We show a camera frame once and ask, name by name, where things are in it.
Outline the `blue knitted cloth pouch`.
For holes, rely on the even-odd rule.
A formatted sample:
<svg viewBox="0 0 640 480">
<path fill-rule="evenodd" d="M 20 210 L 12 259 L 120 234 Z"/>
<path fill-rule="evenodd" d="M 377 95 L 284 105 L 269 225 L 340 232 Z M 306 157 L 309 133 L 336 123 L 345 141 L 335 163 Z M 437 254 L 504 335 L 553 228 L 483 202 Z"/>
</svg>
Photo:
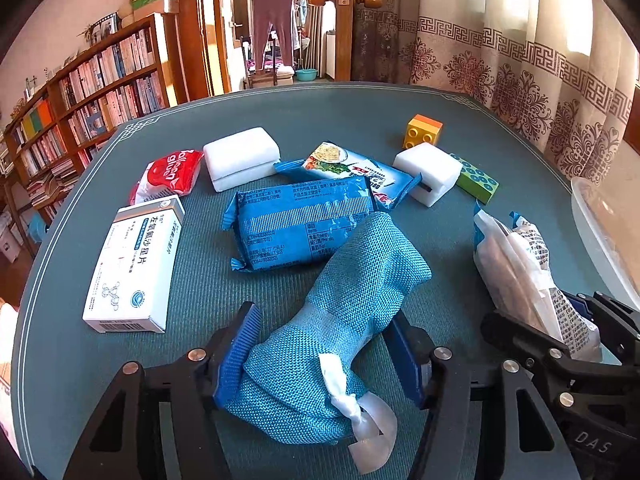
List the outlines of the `blue knitted cloth pouch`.
<svg viewBox="0 0 640 480">
<path fill-rule="evenodd" d="M 224 408 L 283 444 L 347 439 L 360 474 L 381 469 L 397 417 L 352 361 L 431 276 L 392 217 L 372 212 L 326 263 L 296 315 L 250 350 Z"/>
</svg>

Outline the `white medicine box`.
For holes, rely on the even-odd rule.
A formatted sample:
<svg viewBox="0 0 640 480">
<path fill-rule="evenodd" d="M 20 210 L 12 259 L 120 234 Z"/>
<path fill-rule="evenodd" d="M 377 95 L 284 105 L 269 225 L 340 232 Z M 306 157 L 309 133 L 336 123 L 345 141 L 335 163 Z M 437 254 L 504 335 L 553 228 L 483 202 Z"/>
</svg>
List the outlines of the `white medicine box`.
<svg viewBox="0 0 640 480">
<path fill-rule="evenodd" d="M 85 323 L 101 334 L 166 330 L 183 216 L 176 194 L 117 211 L 89 285 Z"/>
</svg>

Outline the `white printed plastic bag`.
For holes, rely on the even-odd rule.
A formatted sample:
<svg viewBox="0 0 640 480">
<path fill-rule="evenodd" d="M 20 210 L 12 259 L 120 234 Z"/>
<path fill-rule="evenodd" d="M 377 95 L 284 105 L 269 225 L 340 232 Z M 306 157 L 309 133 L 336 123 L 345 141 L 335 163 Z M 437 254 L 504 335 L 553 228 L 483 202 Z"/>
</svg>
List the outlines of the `white printed plastic bag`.
<svg viewBox="0 0 640 480">
<path fill-rule="evenodd" d="M 598 326 L 553 281 L 549 248 L 537 226 L 516 211 L 505 226 L 474 207 L 473 260 L 495 307 L 568 348 L 579 361 L 602 359 Z"/>
</svg>

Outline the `blue snack pack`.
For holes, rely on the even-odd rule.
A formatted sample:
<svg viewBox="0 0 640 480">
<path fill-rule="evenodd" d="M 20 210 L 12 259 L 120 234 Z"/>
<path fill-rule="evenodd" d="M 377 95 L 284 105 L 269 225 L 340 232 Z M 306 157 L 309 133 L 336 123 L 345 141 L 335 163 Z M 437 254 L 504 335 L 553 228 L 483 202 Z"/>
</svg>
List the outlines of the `blue snack pack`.
<svg viewBox="0 0 640 480">
<path fill-rule="evenodd" d="M 238 248 L 231 269 L 255 272 L 329 258 L 372 212 L 375 200 L 365 177 L 237 192 L 221 222 Z"/>
</svg>

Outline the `green block blue dots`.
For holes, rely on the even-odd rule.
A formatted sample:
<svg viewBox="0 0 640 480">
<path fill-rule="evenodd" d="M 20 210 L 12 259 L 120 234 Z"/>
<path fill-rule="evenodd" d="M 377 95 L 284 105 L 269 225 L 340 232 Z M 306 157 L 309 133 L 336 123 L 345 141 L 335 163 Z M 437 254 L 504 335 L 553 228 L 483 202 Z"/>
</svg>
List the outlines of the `green block blue dots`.
<svg viewBox="0 0 640 480">
<path fill-rule="evenodd" d="M 450 156 L 461 164 L 457 187 L 462 188 L 482 204 L 488 204 L 498 190 L 499 182 L 459 155 L 450 153 Z"/>
</svg>

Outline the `red white balloon packet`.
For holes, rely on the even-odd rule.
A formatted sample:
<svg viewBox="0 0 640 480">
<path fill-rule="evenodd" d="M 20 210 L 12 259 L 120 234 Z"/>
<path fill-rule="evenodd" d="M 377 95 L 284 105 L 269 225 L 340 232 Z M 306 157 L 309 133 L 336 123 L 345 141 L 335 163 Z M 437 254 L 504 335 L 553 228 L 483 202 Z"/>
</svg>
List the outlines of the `red white balloon packet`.
<svg viewBox="0 0 640 480">
<path fill-rule="evenodd" d="M 132 188 L 130 205 L 171 195 L 189 195 L 198 180 L 203 157 L 202 151 L 182 150 L 153 160 Z"/>
</svg>

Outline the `white sponge block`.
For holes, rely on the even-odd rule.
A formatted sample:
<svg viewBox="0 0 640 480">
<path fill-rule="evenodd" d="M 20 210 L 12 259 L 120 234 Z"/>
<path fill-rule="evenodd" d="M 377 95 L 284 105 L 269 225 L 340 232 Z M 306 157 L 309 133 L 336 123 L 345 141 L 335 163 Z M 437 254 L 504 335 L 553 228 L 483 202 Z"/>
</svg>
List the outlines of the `white sponge block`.
<svg viewBox="0 0 640 480">
<path fill-rule="evenodd" d="M 218 193 L 276 173 L 279 145 L 262 127 L 225 136 L 203 146 L 207 171 Z"/>
</svg>

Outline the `white sponge with black stripe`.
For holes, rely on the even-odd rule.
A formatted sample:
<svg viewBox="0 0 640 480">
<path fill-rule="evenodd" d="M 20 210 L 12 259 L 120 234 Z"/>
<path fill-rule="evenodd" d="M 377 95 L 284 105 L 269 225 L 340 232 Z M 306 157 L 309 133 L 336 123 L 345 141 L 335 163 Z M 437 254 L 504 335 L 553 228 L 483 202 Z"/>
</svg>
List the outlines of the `white sponge with black stripe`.
<svg viewBox="0 0 640 480">
<path fill-rule="evenodd" d="M 409 194 L 424 206 L 431 207 L 456 184 L 462 163 L 440 148 L 421 143 L 396 155 L 393 166 L 418 178 Z"/>
</svg>

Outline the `blue cracker packet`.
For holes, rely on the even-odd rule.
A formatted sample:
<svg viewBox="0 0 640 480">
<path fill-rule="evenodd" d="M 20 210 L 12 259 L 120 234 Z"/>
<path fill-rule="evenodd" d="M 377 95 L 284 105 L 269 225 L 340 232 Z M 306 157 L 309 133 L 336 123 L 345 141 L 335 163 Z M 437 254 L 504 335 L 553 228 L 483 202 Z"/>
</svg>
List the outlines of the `blue cracker packet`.
<svg viewBox="0 0 640 480">
<path fill-rule="evenodd" d="M 306 158 L 276 162 L 277 174 L 296 181 L 364 177 L 378 210 L 393 210 L 419 183 L 418 176 L 382 164 L 366 156 L 322 142 Z"/>
</svg>

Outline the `wooden bookshelf with books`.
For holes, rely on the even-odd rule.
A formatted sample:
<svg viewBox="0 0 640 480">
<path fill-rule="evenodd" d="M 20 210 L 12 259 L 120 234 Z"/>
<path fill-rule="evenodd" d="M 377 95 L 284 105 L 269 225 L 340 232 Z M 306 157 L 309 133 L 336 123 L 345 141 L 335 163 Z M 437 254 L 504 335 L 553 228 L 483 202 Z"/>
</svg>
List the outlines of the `wooden bookshelf with books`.
<svg viewBox="0 0 640 480">
<path fill-rule="evenodd" d="M 18 108 L 1 133 L 1 193 L 20 184 L 27 202 L 14 212 L 51 223 L 120 126 L 185 98 L 176 19 L 142 18 L 78 54 Z"/>
</svg>

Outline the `yellow orange toy brick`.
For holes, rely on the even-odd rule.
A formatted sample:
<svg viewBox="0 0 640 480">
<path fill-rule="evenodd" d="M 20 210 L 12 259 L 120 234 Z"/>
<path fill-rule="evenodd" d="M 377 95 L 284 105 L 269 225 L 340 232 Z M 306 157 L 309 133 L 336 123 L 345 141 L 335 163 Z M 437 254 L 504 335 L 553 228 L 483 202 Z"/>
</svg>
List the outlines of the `yellow orange toy brick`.
<svg viewBox="0 0 640 480">
<path fill-rule="evenodd" d="M 442 131 L 442 123 L 435 119 L 416 114 L 408 122 L 402 148 L 414 148 L 415 146 L 428 143 L 436 145 Z"/>
</svg>

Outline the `patterned beige curtain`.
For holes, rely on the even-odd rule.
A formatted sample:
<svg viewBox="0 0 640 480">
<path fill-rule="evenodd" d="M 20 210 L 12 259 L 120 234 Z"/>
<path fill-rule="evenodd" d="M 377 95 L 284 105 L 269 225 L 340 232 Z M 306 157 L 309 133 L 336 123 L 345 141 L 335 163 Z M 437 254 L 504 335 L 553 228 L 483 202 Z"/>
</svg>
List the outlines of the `patterned beige curtain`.
<svg viewBox="0 0 640 480">
<path fill-rule="evenodd" d="M 603 0 L 383 0 L 355 16 L 352 78 L 469 96 L 568 178 L 604 180 L 637 75 Z"/>
</svg>

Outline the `teal basin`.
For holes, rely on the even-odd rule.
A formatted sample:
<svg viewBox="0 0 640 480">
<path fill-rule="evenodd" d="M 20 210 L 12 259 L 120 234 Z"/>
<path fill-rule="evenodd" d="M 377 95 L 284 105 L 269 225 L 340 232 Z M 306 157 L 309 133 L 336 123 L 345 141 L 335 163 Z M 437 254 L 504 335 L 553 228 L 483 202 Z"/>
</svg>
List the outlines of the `teal basin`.
<svg viewBox="0 0 640 480">
<path fill-rule="evenodd" d="M 296 70 L 295 77 L 300 82 L 314 81 L 318 77 L 318 70 L 315 68 L 300 68 Z"/>
</svg>

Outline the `hanging mauve trousers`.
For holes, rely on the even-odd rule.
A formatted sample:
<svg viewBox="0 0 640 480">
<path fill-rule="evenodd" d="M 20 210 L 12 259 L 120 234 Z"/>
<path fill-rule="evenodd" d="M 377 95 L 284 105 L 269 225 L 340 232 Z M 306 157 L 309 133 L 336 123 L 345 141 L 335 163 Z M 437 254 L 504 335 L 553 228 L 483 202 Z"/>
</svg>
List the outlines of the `hanging mauve trousers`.
<svg viewBox="0 0 640 480">
<path fill-rule="evenodd" d="M 256 70 L 264 69 L 266 45 L 274 30 L 280 44 L 282 62 L 293 65 L 293 0 L 253 0 L 252 46 Z"/>
</svg>

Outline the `wooden door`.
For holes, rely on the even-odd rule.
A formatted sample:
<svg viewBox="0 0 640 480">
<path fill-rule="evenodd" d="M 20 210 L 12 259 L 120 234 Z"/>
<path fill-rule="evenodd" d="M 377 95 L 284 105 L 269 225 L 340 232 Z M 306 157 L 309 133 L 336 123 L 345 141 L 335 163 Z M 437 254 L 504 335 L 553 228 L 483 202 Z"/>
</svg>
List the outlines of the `wooden door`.
<svg viewBox="0 0 640 480">
<path fill-rule="evenodd" d="M 335 75 L 336 81 L 352 79 L 352 26 L 357 6 L 379 9 L 383 0 L 308 0 L 311 6 L 333 3 L 336 13 L 335 25 Z"/>
</svg>

